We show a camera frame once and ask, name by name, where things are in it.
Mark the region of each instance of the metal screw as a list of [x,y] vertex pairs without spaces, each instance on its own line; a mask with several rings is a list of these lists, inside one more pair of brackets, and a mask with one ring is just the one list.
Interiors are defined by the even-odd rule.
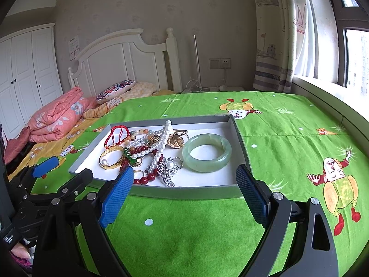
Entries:
[[51,204],[52,205],[58,205],[59,202],[60,202],[60,199],[59,198],[54,198],[54,199],[51,200]]
[[279,192],[275,192],[273,194],[273,197],[274,197],[274,199],[277,199],[277,200],[283,199],[283,195],[281,193],[279,193]]
[[313,203],[314,205],[318,205],[319,204],[319,200],[318,198],[311,198],[310,199],[311,203]]
[[96,198],[96,193],[88,193],[87,194],[87,199],[88,200],[94,200]]

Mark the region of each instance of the pink comforter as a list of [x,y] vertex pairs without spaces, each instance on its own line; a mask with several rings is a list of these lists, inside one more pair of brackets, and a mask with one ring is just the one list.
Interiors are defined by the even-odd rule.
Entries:
[[30,141],[49,142],[62,139],[81,118],[90,101],[82,97],[81,88],[69,92],[39,109],[27,126],[31,129]]

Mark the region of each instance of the pearl necklace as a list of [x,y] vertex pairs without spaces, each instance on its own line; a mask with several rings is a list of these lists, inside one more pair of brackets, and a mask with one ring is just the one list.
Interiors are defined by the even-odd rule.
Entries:
[[140,144],[141,142],[144,142],[149,135],[159,135],[159,142],[152,145],[150,148],[145,149],[144,151],[140,152],[140,153],[136,153],[132,155],[132,159],[137,159],[139,157],[143,157],[149,153],[151,153],[153,150],[157,149],[157,153],[154,157],[154,159],[152,160],[151,166],[148,169],[147,173],[150,174],[153,172],[153,170],[156,168],[156,165],[158,164],[159,158],[163,155],[165,146],[167,144],[170,132],[173,130],[172,127],[172,122],[167,120],[165,122],[164,128],[158,131],[149,131],[147,134],[143,135],[143,137],[141,137],[138,140],[135,140],[134,142],[131,142],[129,145],[127,145],[126,148],[131,148],[133,146],[136,146],[138,144]]

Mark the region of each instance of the blue gripper pad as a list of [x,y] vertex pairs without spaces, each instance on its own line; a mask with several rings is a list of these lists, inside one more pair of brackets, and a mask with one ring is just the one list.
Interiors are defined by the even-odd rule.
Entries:
[[236,170],[236,181],[255,222],[266,228],[269,224],[269,198],[243,164]]
[[49,159],[46,159],[44,162],[36,165],[32,176],[34,178],[41,178],[46,173],[50,172],[51,170],[55,169],[59,165],[59,158],[56,156],[52,156]]
[[102,203],[101,216],[98,221],[103,228],[115,221],[124,200],[131,190],[134,180],[132,167],[128,166],[117,178],[119,180]]

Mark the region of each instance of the jewelry box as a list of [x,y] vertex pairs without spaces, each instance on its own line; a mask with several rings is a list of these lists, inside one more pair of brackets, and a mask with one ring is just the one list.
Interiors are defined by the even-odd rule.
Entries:
[[[225,137],[232,146],[230,161],[225,167],[210,173],[196,172],[184,165],[172,176],[172,181],[175,184],[174,187],[167,187],[160,178],[156,178],[146,185],[134,184],[130,195],[166,199],[222,199],[242,197],[236,184],[236,169],[242,163],[249,170],[251,170],[251,167],[236,122],[233,116],[228,115],[185,118],[166,117],[157,120],[109,124],[82,152],[79,158],[69,168],[69,172],[76,175],[83,169],[88,168],[94,175],[93,182],[90,186],[98,189],[101,188],[106,181],[115,179],[119,173],[118,167],[106,170],[99,164],[99,158],[105,150],[104,143],[110,135],[112,128],[124,124],[130,130],[149,129],[156,131],[162,129],[167,120],[171,120],[174,129],[187,130],[189,138],[205,133],[218,134]],[[119,130],[114,130],[114,135],[118,137]],[[200,146],[191,152],[193,157],[201,160],[211,160],[217,158],[219,154],[220,151],[210,145]],[[165,158],[179,157],[182,159],[182,148],[174,149],[167,145],[163,155]],[[109,153],[109,156],[112,159],[109,162],[114,163],[119,159],[119,151]],[[134,169],[145,171],[148,165],[151,164],[151,158],[145,156],[141,166]]]

